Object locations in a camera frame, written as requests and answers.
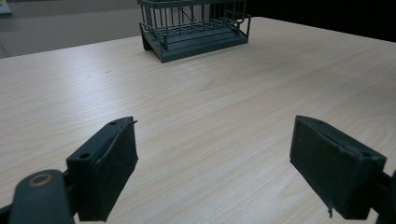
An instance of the dark floor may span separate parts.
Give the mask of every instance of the dark floor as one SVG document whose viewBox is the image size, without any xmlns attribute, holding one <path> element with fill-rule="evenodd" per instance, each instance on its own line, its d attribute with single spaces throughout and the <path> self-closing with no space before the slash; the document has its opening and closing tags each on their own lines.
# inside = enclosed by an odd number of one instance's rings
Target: dark floor
<svg viewBox="0 0 396 224">
<path fill-rule="evenodd" d="M 396 0 L 247 0 L 247 13 L 396 42 Z"/>
</svg>

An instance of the wood grain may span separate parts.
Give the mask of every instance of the wood grain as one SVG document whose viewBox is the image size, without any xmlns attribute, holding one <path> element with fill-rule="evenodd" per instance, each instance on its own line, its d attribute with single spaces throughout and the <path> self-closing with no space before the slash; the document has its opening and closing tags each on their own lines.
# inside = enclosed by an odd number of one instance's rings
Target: wood grain
<svg viewBox="0 0 396 224">
<path fill-rule="evenodd" d="M 0 206 L 132 115 L 139 162 L 108 223 L 362 223 L 330 219 L 290 164 L 294 118 L 379 151 L 391 175 L 395 71 L 394 43 L 264 18 L 247 45 L 164 64 L 140 36 L 2 59 Z"/>
</svg>

